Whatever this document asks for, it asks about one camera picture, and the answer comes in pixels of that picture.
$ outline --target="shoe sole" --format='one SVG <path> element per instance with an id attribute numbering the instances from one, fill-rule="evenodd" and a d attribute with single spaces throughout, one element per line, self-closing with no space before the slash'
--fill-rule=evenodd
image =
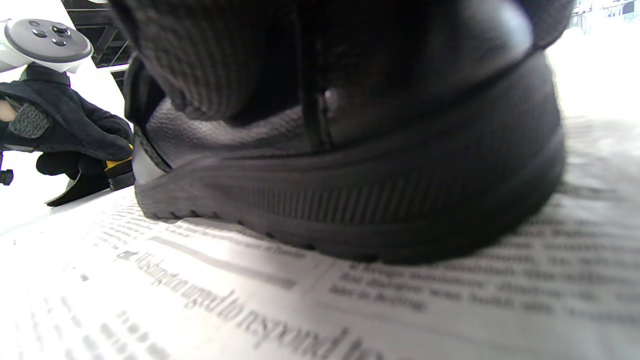
<path id="1" fill-rule="evenodd" d="M 354 261 L 468 254 L 548 201 L 564 134 L 541 53 L 448 108 L 325 154 L 200 158 L 137 184 L 138 204 L 150 218 L 222 219 Z"/>

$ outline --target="controller button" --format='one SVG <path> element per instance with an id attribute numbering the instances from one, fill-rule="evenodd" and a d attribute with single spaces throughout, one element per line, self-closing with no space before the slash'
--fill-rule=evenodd
<path id="1" fill-rule="evenodd" d="M 38 29 L 33 29 L 31 30 L 31 32 L 33 32 L 33 34 L 39 38 L 45 38 L 47 37 L 47 33 L 42 31 L 42 30 L 38 30 Z"/>
<path id="2" fill-rule="evenodd" d="M 56 44 L 56 45 L 58 45 L 58 46 L 67 46 L 67 42 L 66 41 L 60 40 L 60 39 L 57 39 L 57 38 L 51 39 L 51 42 Z"/>
<path id="3" fill-rule="evenodd" d="M 67 25 L 60 24 L 59 22 L 54 22 L 53 26 L 51 26 L 51 29 L 53 30 L 54 33 L 56 33 L 58 35 L 68 35 L 69 34 L 69 28 L 67 27 Z"/>

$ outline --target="yellow strap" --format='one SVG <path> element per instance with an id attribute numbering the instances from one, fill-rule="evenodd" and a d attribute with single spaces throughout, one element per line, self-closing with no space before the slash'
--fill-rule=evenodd
<path id="1" fill-rule="evenodd" d="M 114 166 L 116 166 L 118 164 L 125 163 L 127 161 L 131 161 L 131 158 L 126 159 L 126 160 L 122 160 L 122 161 L 107 161 L 106 162 L 107 163 L 107 168 L 104 169 L 104 171 L 107 171 L 107 170 L 111 169 L 112 167 L 114 167 Z"/>

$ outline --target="white wall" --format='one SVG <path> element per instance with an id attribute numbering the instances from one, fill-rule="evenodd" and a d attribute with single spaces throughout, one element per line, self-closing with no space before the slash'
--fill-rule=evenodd
<path id="1" fill-rule="evenodd" d="M 0 0 L 2 19 L 47 19 L 72 26 L 60 0 Z M 0 81 L 9 82 L 20 77 L 22 69 L 0 74 Z M 123 116 L 124 100 L 113 77 L 98 71 L 91 60 L 70 74 L 71 87 L 88 101 Z M 46 216 L 50 209 L 44 204 L 65 191 L 66 176 L 44 176 L 35 170 L 39 154 L 5 152 L 3 170 L 11 168 L 15 177 L 11 186 L 0 185 L 0 234 L 30 220 Z"/>

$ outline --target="newspaper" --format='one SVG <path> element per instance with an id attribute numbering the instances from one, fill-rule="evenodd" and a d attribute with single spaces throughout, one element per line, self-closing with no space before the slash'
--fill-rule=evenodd
<path id="1" fill-rule="evenodd" d="M 640 359 L 640 121 L 569 116 L 568 172 L 498 245 L 354 263 L 132 189 L 0 237 L 0 359 Z"/>

